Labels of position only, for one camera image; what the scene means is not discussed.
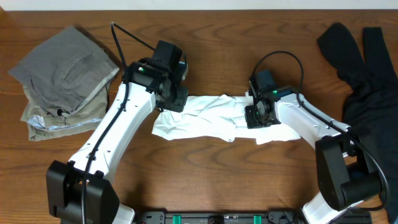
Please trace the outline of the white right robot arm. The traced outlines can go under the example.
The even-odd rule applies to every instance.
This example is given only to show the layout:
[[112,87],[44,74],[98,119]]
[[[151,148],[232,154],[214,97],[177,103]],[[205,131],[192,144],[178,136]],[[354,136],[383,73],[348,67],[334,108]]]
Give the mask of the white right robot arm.
[[375,145],[367,131],[329,117],[295,88],[279,88],[270,71],[253,74],[245,108],[249,129],[286,125],[315,150],[319,193],[306,203],[296,223],[370,223],[368,210],[358,204],[386,186]]

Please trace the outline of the white t-shirt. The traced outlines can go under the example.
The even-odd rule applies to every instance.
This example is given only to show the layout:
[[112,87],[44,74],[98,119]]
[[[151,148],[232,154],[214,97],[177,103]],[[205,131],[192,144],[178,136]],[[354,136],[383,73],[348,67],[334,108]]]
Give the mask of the white t-shirt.
[[256,144],[293,141],[301,136],[285,124],[249,129],[244,109],[253,104],[244,96],[189,96],[181,113],[165,110],[154,122],[152,134],[168,141],[209,136],[233,142],[236,138],[255,139]]

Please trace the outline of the black garment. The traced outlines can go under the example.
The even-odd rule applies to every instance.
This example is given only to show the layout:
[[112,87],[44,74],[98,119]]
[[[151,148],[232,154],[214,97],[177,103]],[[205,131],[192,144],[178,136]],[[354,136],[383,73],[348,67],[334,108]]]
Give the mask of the black garment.
[[343,106],[343,122],[373,135],[390,187],[388,221],[397,223],[397,75],[382,29],[365,27],[360,50],[351,32],[334,23],[318,38],[318,46],[353,91]]

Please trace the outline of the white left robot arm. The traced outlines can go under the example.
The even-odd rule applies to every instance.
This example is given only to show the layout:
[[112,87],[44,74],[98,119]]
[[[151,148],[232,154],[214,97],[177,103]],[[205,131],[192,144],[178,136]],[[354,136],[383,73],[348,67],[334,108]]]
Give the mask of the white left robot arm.
[[158,41],[151,57],[133,62],[108,112],[68,162],[53,161],[46,173],[49,213],[61,223],[132,223],[112,183],[119,162],[141,123],[154,110],[182,112],[188,88],[185,54]]

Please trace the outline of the grey folded trousers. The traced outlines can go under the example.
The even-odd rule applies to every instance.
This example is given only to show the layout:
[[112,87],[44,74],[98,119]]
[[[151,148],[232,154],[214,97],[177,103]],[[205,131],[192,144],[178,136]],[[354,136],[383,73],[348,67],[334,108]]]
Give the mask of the grey folded trousers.
[[44,110],[66,116],[91,101],[118,71],[100,46],[69,26],[36,46],[9,74]]

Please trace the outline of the beige folded shorts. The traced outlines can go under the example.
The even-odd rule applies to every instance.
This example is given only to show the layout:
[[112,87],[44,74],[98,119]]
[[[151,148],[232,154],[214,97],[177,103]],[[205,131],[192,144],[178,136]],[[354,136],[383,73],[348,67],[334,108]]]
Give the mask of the beige folded shorts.
[[22,114],[21,121],[27,123],[29,140],[43,141],[96,129],[106,114],[109,86],[110,84],[107,83],[102,87],[93,99],[77,112],[61,116],[42,109],[33,101],[30,91],[24,86],[24,93],[29,102]]

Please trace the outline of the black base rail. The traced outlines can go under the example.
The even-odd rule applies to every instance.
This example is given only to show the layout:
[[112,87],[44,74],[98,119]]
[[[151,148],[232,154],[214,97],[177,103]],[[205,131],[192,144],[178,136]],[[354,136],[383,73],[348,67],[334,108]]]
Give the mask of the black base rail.
[[141,212],[133,224],[305,224],[303,214],[273,210],[265,213],[170,213]]

